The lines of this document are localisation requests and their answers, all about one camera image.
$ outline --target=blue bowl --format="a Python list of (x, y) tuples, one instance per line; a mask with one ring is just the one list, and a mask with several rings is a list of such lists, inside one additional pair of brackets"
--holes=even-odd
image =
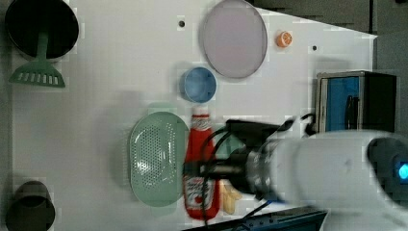
[(206, 103), (216, 94), (216, 77), (207, 68), (196, 67), (186, 73), (181, 81), (181, 90), (188, 100)]

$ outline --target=ketchup bottle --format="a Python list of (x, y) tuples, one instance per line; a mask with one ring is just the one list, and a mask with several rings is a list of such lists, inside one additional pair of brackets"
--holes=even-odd
[[(201, 161), (201, 146), (213, 133), (207, 106), (195, 106), (192, 109), (191, 130), (185, 163)], [(213, 141), (205, 148), (204, 158), (209, 161), (214, 149)], [(191, 218), (204, 219), (202, 202), (205, 201), (206, 218), (214, 218), (220, 207), (219, 180), (208, 180), (205, 199), (202, 198), (204, 177), (183, 175), (184, 205)]]

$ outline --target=plastic strainer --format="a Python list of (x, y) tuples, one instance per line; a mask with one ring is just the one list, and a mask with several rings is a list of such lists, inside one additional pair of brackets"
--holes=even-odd
[(189, 129), (177, 115), (144, 117), (130, 139), (131, 185), (141, 202), (164, 207), (182, 196), (182, 168)]

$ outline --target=white tabletop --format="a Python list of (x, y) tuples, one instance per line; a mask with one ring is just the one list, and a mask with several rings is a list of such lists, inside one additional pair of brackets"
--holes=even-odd
[[(216, 75), (217, 93), (209, 103), (216, 121), (282, 123), (313, 110), (318, 72), (372, 68), (373, 37), (259, 10), (269, 35), (267, 57), (255, 74), (231, 82), (209, 66), (199, 43), (201, 23), (216, 2), (69, 2), (81, 34), (55, 64), (66, 88), (13, 86), (14, 188), (29, 179), (47, 185), (58, 210), (55, 230), (180, 230), (202, 224), (188, 218), (182, 200), (169, 215), (153, 213), (133, 194), (127, 170), (127, 139), (148, 103), (172, 102), (190, 125), (192, 103), (177, 89), (188, 69), (206, 66)], [(184, 29), (178, 27), (181, 19)], [(293, 34), (286, 49), (274, 43), (283, 30)], [(15, 52), (13, 68), (25, 62)], [(235, 217), (220, 212), (212, 222), (240, 218), (259, 205), (246, 198)]]

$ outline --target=black container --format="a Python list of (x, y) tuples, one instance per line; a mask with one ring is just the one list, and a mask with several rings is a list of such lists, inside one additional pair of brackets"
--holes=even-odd
[(6, 225), (9, 231), (46, 231), (52, 226), (55, 214), (45, 185), (30, 181), (16, 191)]
[(44, 18), (48, 28), (47, 59), (56, 59), (70, 51), (79, 36), (78, 20), (63, 0), (14, 0), (6, 12), (6, 30), (21, 52), (35, 57)]

